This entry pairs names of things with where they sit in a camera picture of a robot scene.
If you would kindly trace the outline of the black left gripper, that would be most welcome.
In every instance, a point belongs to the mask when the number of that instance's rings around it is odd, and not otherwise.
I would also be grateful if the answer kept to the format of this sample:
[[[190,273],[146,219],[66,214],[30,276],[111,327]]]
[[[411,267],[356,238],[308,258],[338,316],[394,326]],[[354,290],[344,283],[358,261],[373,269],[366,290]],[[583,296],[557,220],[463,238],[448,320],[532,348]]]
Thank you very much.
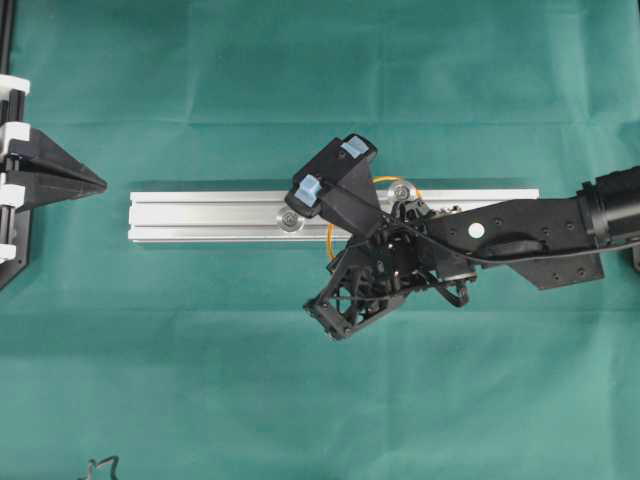
[[[30,81],[1,75],[1,288],[29,264],[31,212],[44,206],[104,193],[106,182],[43,131],[23,122]],[[19,170],[51,175],[26,175],[23,186],[9,174]]]

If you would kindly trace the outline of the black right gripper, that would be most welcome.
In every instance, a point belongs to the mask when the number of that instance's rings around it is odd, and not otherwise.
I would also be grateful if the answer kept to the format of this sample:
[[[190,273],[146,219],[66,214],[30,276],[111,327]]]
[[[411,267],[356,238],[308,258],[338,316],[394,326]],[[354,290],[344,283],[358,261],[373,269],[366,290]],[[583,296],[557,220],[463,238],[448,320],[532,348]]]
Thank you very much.
[[[427,241],[427,222],[446,215],[423,200],[398,201],[368,239],[351,238],[328,265],[327,286],[304,304],[333,340],[351,337],[399,308],[414,292],[435,290],[460,308],[477,279],[466,259]]]

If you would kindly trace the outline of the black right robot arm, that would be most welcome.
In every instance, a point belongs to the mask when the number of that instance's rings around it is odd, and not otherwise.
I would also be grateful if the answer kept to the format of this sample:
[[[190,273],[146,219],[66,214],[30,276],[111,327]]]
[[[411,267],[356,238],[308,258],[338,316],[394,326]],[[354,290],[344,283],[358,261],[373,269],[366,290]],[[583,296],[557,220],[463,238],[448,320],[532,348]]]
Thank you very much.
[[[304,308],[334,340],[351,337],[433,289],[460,308],[480,268],[506,265],[540,290],[603,278],[601,253],[639,247],[639,170],[584,183],[565,199],[516,199],[443,212],[421,199],[390,212],[341,186],[332,219],[352,235],[327,286]]]

